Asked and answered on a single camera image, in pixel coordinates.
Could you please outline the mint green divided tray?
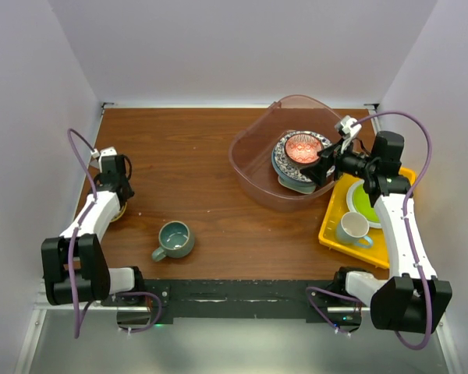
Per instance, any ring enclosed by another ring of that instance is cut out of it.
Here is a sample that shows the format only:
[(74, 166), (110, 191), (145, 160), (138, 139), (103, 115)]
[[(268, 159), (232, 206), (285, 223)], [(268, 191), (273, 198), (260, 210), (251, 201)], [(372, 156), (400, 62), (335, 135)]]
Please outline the mint green divided tray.
[(292, 191), (304, 194), (304, 195), (310, 195), (314, 193), (316, 187), (313, 184), (310, 185), (297, 185), (293, 182), (288, 182), (284, 180), (281, 176), (278, 176), (278, 183), (282, 185), (283, 187), (290, 189)]

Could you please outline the blue floral plate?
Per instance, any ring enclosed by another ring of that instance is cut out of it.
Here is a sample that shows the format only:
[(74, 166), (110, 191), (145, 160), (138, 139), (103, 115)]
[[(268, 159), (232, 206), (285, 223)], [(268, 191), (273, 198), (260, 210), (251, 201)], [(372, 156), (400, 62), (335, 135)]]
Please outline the blue floral plate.
[(296, 130), (286, 133), (274, 146), (275, 162), (290, 178), (301, 182), (312, 182), (300, 174), (300, 169), (317, 161), (317, 154), (332, 142), (323, 135)]

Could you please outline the pink translucent plastic bin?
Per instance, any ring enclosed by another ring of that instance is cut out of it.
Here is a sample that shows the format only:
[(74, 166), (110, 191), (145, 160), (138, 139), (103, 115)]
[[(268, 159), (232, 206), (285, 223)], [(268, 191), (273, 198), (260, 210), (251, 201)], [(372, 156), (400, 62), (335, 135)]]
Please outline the pink translucent plastic bin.
[(275, 144), (288, 132), (317, 132), (331, 141), (340, 136), (335, 125), (342, 117), (326, 104), (305, 95), (289, 95), (271, 104), (250, 126), (242, 130), (229, 147), (229, 162), (243, 191), (260, 205), (281, 212), (293, 212), (311, 205), (334, 187), (334, 170), (314, 193), (304, 195), (278, 183), (271, 163)]

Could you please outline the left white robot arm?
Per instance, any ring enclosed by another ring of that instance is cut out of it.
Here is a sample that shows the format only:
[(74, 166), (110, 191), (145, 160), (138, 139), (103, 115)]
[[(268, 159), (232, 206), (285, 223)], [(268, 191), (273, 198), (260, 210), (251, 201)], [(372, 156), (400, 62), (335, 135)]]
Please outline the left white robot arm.
[(52, 305), (73, 302), (68, 264), (69, 242), (75, 238), (73, 257), (80, 261), (74, 281), (80, 302), (104, 301), (118, 294), (127, 305), (139, 305), (146, 296), (141, 272), (136, 266), (108, 267), (101, 240), (109, 224), (123, 212), (134, 196), (126, 173), (128, 158), (109, 147), (100, 152), (99, 173), (95, 177), (97, 195), (87, 195), (78, 216), (60, 236), (41, 245), (41, 259), (47, 300)]

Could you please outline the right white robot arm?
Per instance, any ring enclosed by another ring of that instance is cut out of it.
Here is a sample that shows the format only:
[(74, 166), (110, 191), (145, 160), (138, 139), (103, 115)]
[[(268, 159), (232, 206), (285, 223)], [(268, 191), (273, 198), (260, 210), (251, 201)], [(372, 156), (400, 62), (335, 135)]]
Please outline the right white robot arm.
[(375, 328), (432, 334), (452, 298), (452, 287), (440, 280), (424, 251), (414, 217), (413, 187), (401, 175), (404, 139), (380, 131), (370, 154), (357, 153), (339, 140), (318, 154), (302, 174), (322, 185), (328, 170), (363, 180), (363, 188), (379, 218), (389, 260), (389, 278), (341, 269), (332, 286), (334, 301), (342, 306), (357, 299), (369, 307)]

